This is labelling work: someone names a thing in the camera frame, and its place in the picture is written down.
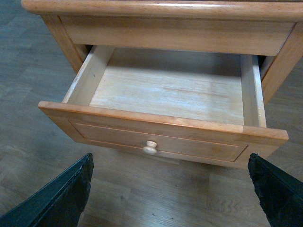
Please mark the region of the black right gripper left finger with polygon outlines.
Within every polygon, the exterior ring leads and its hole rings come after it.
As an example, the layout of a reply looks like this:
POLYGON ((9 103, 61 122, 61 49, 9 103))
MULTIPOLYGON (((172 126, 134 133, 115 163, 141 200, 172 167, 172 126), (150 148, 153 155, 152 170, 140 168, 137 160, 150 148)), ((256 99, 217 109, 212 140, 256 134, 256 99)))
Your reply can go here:
POLYGON ((2 227, 76 227, 88 202, 94 162, 86 154, 0 218, 2 227))

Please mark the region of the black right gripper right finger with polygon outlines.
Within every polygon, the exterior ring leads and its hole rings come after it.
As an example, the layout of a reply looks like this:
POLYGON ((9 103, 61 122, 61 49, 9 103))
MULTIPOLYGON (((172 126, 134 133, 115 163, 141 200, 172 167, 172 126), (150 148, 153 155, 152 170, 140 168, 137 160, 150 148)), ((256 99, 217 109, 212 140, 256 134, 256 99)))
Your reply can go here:
POLYGON ((248 170, 270 226, 301 227, 303 183, 254 153, 248 170))

